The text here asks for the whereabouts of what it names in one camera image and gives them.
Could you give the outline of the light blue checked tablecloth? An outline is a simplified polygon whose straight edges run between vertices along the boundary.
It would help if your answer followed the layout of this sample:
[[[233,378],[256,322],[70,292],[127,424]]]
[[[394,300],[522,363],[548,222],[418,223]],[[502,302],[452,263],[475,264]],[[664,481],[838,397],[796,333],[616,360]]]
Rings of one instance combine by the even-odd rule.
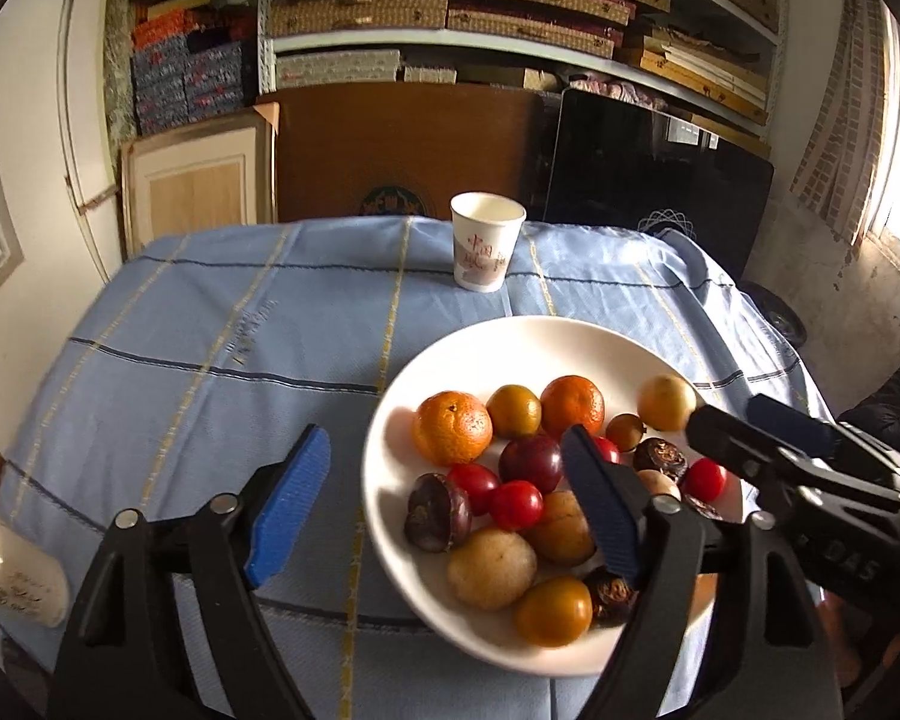
[[[764,394],[827,411],[797,351],[678,232],[530,223],[504,286],[478,294],[453,281],[441,221],[227,227],[154,242],[103,289],[9,450],[0,515],[79,583],[119,511],[191,514],[318,424],[331,470],[260,593],[313,713],[574,717],[588,679],[499,670],[447,644],[403,603],[362,526],[362,446],[385,385],[430,343],[507,316],[626,335],[724,410]]]

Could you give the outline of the small red tomato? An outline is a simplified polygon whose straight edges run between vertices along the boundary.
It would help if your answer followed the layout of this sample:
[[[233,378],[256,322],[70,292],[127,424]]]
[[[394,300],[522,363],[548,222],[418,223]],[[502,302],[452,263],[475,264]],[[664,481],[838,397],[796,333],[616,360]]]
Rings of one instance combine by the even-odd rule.
[[[543,517],[543,512],[543,494],[525,479],[499,484],[489,507],[494,527],[506,532],[525,532],[533,528]]]
[[[600,452],[603,460],[608,463],[619,463],[621,461],[621,454],[619,453],[619,450],[617,450],[616,444],[611,442],[610,439],[601,436],[593,436],[593,444],[595,444],[596,450]]]

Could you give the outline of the dark brown passion fruit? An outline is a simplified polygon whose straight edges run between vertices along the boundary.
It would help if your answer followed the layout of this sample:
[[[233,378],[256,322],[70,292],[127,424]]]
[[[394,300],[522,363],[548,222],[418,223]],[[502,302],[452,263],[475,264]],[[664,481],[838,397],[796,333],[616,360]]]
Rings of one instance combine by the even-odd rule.
[[[720,514],[712,504],[697,499],[697,497],[691,496],[688,493],[683,493],[683,502],[688,507],[691,507],[694,512],[702,515],[702,517],[706,517],[709,520],[717,520],[717,522],[722,522],[722,520],[724,520],[724,516]]]

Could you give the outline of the red cherry tomato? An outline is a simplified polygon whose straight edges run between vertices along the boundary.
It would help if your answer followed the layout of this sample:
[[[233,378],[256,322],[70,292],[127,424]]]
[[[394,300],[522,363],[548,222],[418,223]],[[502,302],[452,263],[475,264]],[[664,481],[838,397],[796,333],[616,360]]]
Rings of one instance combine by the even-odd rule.
[[[491,499],[500,483],[493,470],[479,463],[457,463],[448,470],[448,479],[468,497],[473,517],[489,514]]]

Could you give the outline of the small brown fruit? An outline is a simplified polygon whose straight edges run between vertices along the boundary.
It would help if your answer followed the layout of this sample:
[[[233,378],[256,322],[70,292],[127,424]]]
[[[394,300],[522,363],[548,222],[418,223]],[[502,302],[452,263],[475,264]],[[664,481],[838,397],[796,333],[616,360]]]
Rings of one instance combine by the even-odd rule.
[[[605,429],[605,439],[616,447],[620,454],[628,454],[644,440],[647,434],[645,422],[634,413],[619,413]]]

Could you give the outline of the greenish orange mandarin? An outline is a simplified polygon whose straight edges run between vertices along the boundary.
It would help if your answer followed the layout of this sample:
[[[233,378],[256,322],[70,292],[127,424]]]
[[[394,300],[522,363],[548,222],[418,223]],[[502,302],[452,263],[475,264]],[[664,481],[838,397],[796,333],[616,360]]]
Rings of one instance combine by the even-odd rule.
[[[494,436],[514,440],[534,436],[541,426],[543,406],[530,388],[509,383],[499,387],[487,400],[486,410]]]

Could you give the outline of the dark purple passion fruit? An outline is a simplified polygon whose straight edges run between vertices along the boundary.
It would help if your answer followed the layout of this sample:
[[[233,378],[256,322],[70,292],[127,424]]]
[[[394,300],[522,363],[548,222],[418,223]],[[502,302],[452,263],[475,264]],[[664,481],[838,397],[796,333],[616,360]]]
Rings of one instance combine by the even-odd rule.
[[[426,553],[448,553],[468,538],[470,530],[468,494],[440,473],[419,476],[408,497],[403,525],[408,543]]]

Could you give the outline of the bright orange mandarin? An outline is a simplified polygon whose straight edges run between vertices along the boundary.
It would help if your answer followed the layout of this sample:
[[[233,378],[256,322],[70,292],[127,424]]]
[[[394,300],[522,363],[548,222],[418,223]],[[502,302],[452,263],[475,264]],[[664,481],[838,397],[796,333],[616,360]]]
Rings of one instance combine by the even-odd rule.
[[[493,442],[494,427],[479,398],[445,390],[426,398],[414,411],[411,437],[424,460],[447,468],[478,460]]]

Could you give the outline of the large tan round fruit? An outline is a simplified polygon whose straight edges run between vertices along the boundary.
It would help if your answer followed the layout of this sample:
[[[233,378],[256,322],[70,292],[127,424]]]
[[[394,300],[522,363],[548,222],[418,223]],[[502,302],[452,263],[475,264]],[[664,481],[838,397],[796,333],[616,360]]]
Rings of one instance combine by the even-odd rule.
[[[543,515],[523,538],[546,562],[580,566],[596,553],[589,522],[572,491],[554,491],[543,500]]]

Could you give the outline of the tan onion-like fruit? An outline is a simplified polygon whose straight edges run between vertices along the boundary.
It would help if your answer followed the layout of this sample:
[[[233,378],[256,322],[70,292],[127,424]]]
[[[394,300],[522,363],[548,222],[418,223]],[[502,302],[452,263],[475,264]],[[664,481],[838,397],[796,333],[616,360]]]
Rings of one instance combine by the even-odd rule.
[[[697,392],[685,379],[656,376],[640,387],[637,414],[655,431],[678,433],[685,429],[697,405]]]

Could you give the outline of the wrinkled dark passion fruit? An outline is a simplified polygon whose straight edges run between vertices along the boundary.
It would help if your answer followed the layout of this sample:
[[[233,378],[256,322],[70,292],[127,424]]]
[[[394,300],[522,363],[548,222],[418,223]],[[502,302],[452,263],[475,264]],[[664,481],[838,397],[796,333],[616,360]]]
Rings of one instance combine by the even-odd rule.
[[[676,483],[688,469],[688,459],[667,439],[647,437],[632,452],[632,468],[636,472],[658,472]]]

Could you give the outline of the yellow-brown passion fruit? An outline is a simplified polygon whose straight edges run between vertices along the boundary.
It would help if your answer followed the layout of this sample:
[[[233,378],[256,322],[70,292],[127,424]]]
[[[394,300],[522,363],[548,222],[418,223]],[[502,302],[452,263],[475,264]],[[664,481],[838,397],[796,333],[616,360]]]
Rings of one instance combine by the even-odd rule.
[[[487,527],[473,533],[448,556],[447,582],[463,605],[499,611],[533,585],[535,550],[518,533]]]

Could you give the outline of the small red tomato back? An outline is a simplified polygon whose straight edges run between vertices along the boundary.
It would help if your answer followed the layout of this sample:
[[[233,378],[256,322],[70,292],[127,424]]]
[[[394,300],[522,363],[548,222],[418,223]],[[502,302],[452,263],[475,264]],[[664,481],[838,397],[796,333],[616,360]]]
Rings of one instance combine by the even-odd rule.
[[[610,439],[601,436],[593,436],[593,444],[595,444],[596,450],[600,452],[603,460],[608,463],[619,463],[621,461],[621,454],[619,453],[619,450],[617,450],[616,444],[611,442]]]

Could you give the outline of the white oval plate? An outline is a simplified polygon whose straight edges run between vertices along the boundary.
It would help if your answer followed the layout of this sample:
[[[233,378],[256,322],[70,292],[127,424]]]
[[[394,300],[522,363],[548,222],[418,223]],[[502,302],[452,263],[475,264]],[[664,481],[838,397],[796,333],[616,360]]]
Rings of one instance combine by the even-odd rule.
[[[655,447],[696,463],[678,418],[707,394],[637,341],[582,320],[504,317],[428,341],[368,426],[362,494],[391,583],[429,629],[519,673],[593,676],[621,639],[601,605],[603,548],[557,433],[580,422],[600,465]]]

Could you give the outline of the brown wooden board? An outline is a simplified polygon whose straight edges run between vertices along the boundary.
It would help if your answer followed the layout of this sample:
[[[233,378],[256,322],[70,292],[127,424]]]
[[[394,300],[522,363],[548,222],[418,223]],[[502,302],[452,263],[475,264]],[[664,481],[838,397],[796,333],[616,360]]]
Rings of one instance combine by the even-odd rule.
[[[548,109],[533,91],[434,83],[279,89],[276,208],[283,221],[344,216],[447,220],[450,200],[489,192],[533,206]]]

